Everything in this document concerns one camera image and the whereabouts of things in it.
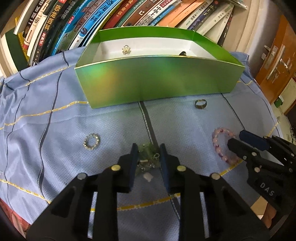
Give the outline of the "person hand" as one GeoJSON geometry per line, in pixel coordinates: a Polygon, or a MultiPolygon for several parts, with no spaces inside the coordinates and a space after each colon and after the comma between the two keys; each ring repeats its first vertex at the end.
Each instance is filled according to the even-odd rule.
{"type": "Polygon", "coordinates": [[[265,226],[267,228],[271,227],[272,224],[272,219],[275,217],[276,215],[276,209],[273,208],[269,203],[266,206],[265,212],[263,214],[263,217],[261,219],[261,221],[265,224],[265,226]]]}

